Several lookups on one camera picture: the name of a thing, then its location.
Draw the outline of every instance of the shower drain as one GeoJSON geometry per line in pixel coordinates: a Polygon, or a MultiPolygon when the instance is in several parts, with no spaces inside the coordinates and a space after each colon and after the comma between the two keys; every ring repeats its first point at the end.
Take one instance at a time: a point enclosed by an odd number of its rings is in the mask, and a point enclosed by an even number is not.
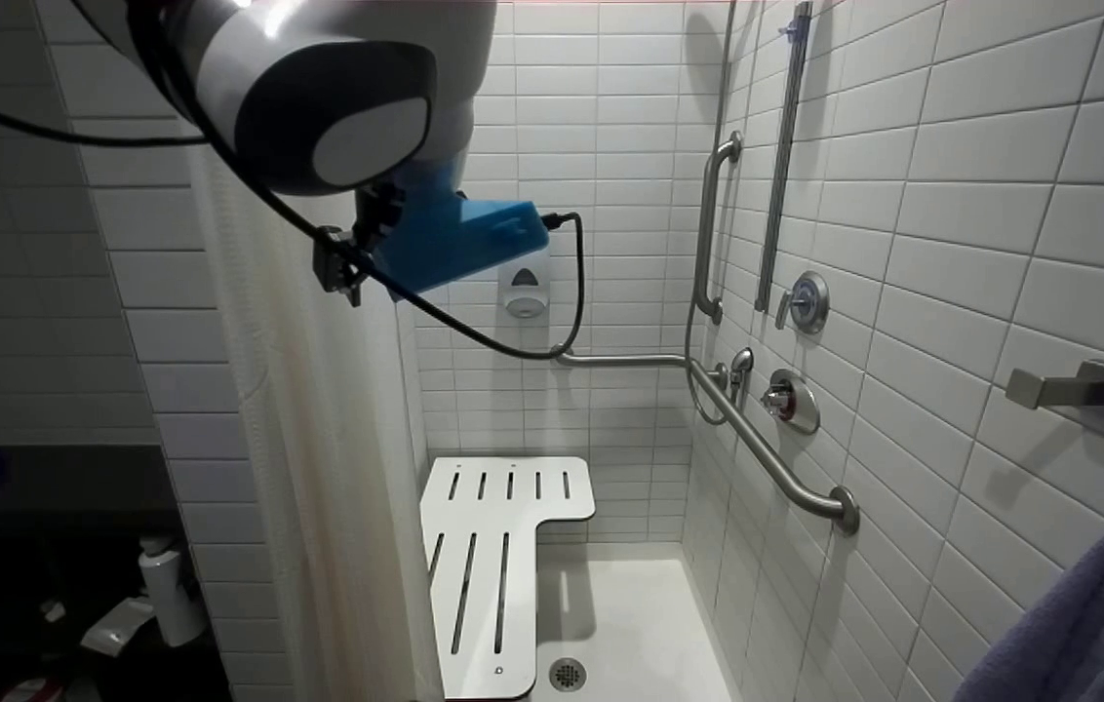
{"type": "Polygon", "coordinates": [[[555,688],[581,688],[584,685],[584,662],[581,659],[555,659],[549,662],[549,685],[555,688]]]}

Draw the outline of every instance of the white shower curtain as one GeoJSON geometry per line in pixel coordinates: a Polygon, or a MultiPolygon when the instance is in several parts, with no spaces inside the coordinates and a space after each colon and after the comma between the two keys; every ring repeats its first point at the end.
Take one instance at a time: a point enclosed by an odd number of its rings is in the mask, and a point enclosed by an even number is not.
{"type": "MultiPolygon", "coordinates": [[[[324,297],[313,244],[213,154],[194,192],[302,702],[440,702],[395,305],[324,297]]],[[[346,201],[313,201],[346,227],[346,201]]]]}

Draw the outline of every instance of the grab bar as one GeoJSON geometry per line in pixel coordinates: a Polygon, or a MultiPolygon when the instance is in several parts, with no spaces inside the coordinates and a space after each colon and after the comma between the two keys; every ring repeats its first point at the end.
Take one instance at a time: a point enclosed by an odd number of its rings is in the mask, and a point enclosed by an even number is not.
{"type": "Polygon", "coordinates": [[[758,311],[772,311],[772,284],[776,284],[776,252],[782,252],[782,230],[783,230],[783,198],[787,198],[787,166],[793,166],[793,132],[800,111],[800,84],[806,74],[806,49],[811,49],[811,2],[793,6],[793,24],[783,27],[793,44],[787,79],[783,79],[783,111],[782,111],[782,144],[776,144],[776,171],[772,171],[772,194],[769,194],[769,230],[759,236],[759,270],[758,270],[758,311]]]}
{"type": "Polygon", "coordinates": [[[714,324],[722,321],[722,305],[718,297],[711,297],[711,265],[714,265],[714,205],[718,205],[718,174],[722,163],[741,161],[741,137],[733,132],[731,144],[722,144],[718,150],[706,154],[706,171],[701,171],[701,201],[697,201],[697,270],[693,270],[693,305],[701,306],[701,314],[711,314],[714,324]]]}
{"type": "Polygon", "coordinates": [[[847,487],[832,487],[827,496],[804,487],[796,473],[782,458],[782,451],[746,422],[746,413],[711,383],[697,362],[676,354],[566,354],[562,367],[685,367],[689,376],[706,391],[706,397],[722,408],[722,418],[736,428],[741,444],[758,456],[758,464],[776,479],[776,487],[804,510],[832,518],[843,535],[860,535],[863,505],[847,487]]]}

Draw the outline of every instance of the white shower seat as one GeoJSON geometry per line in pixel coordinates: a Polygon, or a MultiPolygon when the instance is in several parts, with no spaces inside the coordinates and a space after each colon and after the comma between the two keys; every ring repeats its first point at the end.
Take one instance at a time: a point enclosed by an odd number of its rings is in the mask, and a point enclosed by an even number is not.
{"type": "Polygon", "coordinates": [[[594,518],[576,456],[438,456],[427,496],[443,699],[524,699],[537,678],[537,526],[594,518]]]}

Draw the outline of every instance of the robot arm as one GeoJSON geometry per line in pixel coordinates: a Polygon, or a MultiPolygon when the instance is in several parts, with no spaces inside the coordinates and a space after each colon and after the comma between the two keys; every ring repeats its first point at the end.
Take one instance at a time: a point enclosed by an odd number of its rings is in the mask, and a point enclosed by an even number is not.
{"type": "Polygon", "coordinates": [[[359,227],[403,284],[546,244],[531,201],[455,194],[495,0],[78,0],[143,66],[127,2],[161,6],[200,107],[248,174],[283,194],[356,192],[359,218],[381,211],[359,227]]]}

